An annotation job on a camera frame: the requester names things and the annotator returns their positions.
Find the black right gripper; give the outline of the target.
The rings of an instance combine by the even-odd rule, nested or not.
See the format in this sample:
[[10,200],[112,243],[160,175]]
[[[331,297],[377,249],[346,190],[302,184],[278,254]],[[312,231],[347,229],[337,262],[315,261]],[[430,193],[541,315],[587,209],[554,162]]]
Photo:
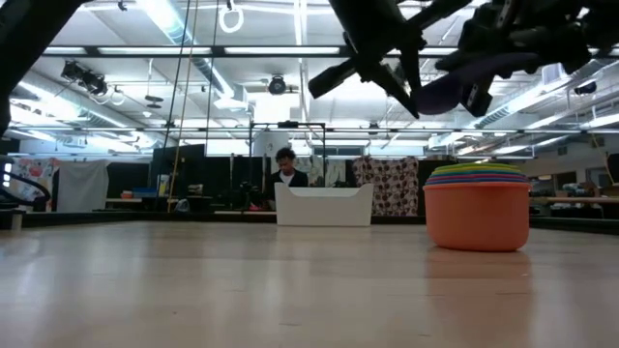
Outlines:
[[[503,59],[523,54],[524,69],[560,63],[572,73],[592,57],[578,14],[580,1],[489,1],[475,10],[461,29],[457,50],[440,59],[435,68],[452,72],[484,58]],[[474,117],[486,115],[493,96],[494,75],[460,78],[460,104]]]

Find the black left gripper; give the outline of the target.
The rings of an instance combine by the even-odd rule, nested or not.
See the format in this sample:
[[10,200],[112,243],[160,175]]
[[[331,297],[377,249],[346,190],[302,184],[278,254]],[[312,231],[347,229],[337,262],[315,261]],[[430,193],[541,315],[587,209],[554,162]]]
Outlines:
[[[407,18],[397,1],[334,0],[330,3],[344,30],[347,44],[355,54],[373,60],[381,59],[392,49],[398,50],[401,67],[410,83],[420,81],[419,51],[427,45],[423,31],[469,4],[470,0],[435,0]],[[357,71],[358,63],[357,59],[350,58],[316,75],[308,84],[310,94],[315,99],[328,94]],[[403,80],[388,64],[378,66],[376,84],[415,119],[420,118]]]

